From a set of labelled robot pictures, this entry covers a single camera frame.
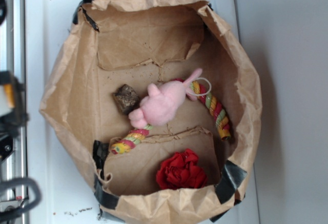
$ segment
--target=red paper flower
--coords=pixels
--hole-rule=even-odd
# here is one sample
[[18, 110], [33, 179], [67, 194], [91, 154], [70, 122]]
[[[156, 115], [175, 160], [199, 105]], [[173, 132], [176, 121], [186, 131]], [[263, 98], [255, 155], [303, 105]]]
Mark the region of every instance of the red paper flower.
[[203, 168], [197, 166], [198, 156], [190, 149], [176, 152], [163, 161], [157, 171], [156, 181], [161, 189], [201, 188], [207, 182]]

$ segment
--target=brown wooden chew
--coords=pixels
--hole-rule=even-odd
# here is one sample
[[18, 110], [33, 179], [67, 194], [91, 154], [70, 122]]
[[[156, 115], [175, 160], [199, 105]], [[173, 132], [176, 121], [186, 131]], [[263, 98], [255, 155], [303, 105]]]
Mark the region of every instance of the brown wooden chew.
[[124, 115], [128, 115], [132, 110], [134, 110], [140, 101], [137, 93], [127, 84], [120, 87], [117, 92], [113, 94], [113, 96], [118, 109]]

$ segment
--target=metal bar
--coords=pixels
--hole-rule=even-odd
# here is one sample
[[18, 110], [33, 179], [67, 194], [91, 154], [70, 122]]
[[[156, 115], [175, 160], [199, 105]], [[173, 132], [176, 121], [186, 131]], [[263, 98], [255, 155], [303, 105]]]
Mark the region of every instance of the metal bar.
[[[14, 24], [14, 75], [20, 83], [25, 84], [25, 0], [13, 0], [13, 24]], [[16, 177], [27, 176], [27, 152], [26, 152], [26, 128], [21, 128], [20, 137], [16, 143]], [[16, 188], [16, 197], [25, 199], [28, 197], [25, 186]], [[28, 214], [16, 220], [16, 224], [28, 224]]]
[[[10, 70], [20, 83], [25, 83], [25, 0], [6, 0], [7, 17], [0, 27], [0, 70]], [[2, 163], [3, 180], [27, 176], [26, 128], [14, 140], [14, 153]], [[25, 186], [8, 190], [0, 201], [25, 199]], [[15, 224], [28, 224], [28, 215], [15, 220]]]

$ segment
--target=black handle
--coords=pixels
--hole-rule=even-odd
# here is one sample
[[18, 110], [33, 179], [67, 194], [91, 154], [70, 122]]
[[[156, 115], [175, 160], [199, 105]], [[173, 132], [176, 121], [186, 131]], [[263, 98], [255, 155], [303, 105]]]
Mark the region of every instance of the black handle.
[[37, 186], [37, 183], [29, 178], [16, 178], [10, 181], [1, 182], [0, 193], [21, 185], [27, 186], [29, 190], [32, 190], [34, 192], [35, 195], [34, 201], [29, 202], [27, 205], [17, 207], [16, 209], [13, 210], [0, 212], [0, 222], [9, 221], [21, 217], [22, 214], [33, 209], [41, 201], [41, 192], [39, 190], [39, 187]]

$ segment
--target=white surface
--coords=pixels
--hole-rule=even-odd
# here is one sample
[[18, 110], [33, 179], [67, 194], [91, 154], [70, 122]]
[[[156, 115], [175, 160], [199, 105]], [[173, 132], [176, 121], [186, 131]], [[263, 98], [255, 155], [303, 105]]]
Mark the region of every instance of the white surface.
[[[98, 203], [91, 189], [58, 142], [53, 129], [38, 112], [44, 86], [60, 47], [69, 35], [72, 15], [80, 1], [26, 0], [27, 108], [31, 115], [27, 131], [28, 173], [39, 182], [43, 193], [42, 203], [30, 213], [32, 224], [98, 223]], [[237, 34], [233, 0], [210, 1]], [[245, 201], [218, 223], [258, 223], [253, 176]]]
[[260, 222], [328, 223], [328, 0], [237, 0], [263, 89]]

